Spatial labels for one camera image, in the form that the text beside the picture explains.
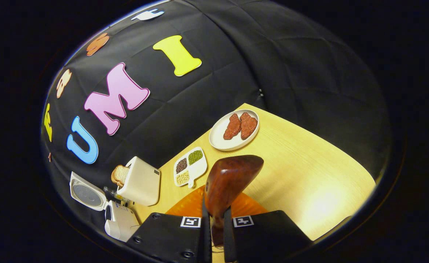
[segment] white appliance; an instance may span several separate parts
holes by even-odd
[[[120,241],[127,242],[140,227],[132,210],[114,201],[107,201],[104,191],[71,172],[70,195],[76,201],[96,211],[105,211],[106,233]]]
[[[141,205],[157,203],[161,171],[136,156],[129,160],[126,167],[130,169],[124,186],[117,188],[117,193]]]

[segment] foam cutout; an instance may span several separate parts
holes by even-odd
[[[114,135],[120,122],[111,119],[108,114],[126,118],[121,98],[127,103],[129,110],[138,108],[149,96],[149,89],[140,88],[125,72],[125,63],[118,63],[107,74],[109,95],[92,92],[84,102],[84,109],[91,110],[107,128],[108,135]]]
[[[154,50],[162,50],[174,67],[174,74],[181,77],[201,66],[201,60],[194,58],[181,43],[180,35],[173,35],[153,45]]]
[[[57,98],[60,98],[60,96],[62,96],[62,92],[64,92],[64,87],[68,84],[70,78],[71,72],[69,69],[67,69],[60,78],[59,83],[57,83]]]
[[[98,158],[99,154],[98,144],[96,143],[96,140],[94,140],[94,138],[91,136],[91,134],[88,133],[88,131],[85,130],[83,126],[81,126],[80,118],[78,116],[73,119],[73,122],[71,124],[71,130],[74,133],[78,133],[78,135],[80,135],[81,138],[83,138],[83,140],[88,143],[90,149],[88,152],[83,151],[83,149],[80,148],[76,144],[76,142],[74,142],[73,136],[69,134],[69,136],[67,137],[68,150],[71,150],[84,163],[94,163]]]
[[[164,11],[159,11],[159,12],[155,13],[157,10],[158,9],[156,8],[156,9],[153,9],[151,11],[145,11],[145,12],[139,13],[138,15],[131,18],[131,20],[135,20],[135,19],[150,20],[150,19],[156,18],[156,17],[164,14]]]
[[[86,55],[92,56],[94,53],[96,53],[100,48],[102,48],[107,41],[109,40],[109,36],[107,35],[107,33],[104,33],[102,35],[100,35],[99,37],[96,37],[93,42],[91,42],[91,44],[86,48],[86,51],[88,53],[86,53]]]
[[[50,103],[47,103],[46,113],[44,114],[44,126],[46,127],[47,134],[49,135],[49,141],[52,142],[52,127],[50,126],[49,109]]]

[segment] pink letter m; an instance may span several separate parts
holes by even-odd
[[[149,89],[140,88],[125,72],[125,63],[118,63],[107,74],[107,87],[109,95],[92,92],[84,109],[91,110],[107,128],[109,135],[114,135],[119,129],[119,120],[114,120],[107,114],[120,118],[126,118],[126,112],[122,105],[121,97],[126,101],[129,110],[135,110],[149,96]]]

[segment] blue letter u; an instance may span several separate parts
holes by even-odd
[[[94,163],[98,158],[98,144],[96,143],[96,140],[94,140],[94,138],[90,135],[90,133],[88,133],[88,131],[85,130],[83,126],[81,126],[80,118],[78,116],[73,119],[71,130],[74,133],[78,133],[81,138],[83,138],[83,140],[88,143],[90,150],[87,153],[83,151],[83,149],[73,141],[73,136],[71,134],[69,134],[67,138],[68,150],[71,150],[83,162],[87,164]]]

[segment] toast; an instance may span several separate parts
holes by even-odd
[[[111,174],[112,183],[115,183],[116,185],[122,188],[124,186],[125,179],[129,170],[130,168],[120,164],[116,166],[116,168],[114,169],[114,171],[112,171],[112,174]]]

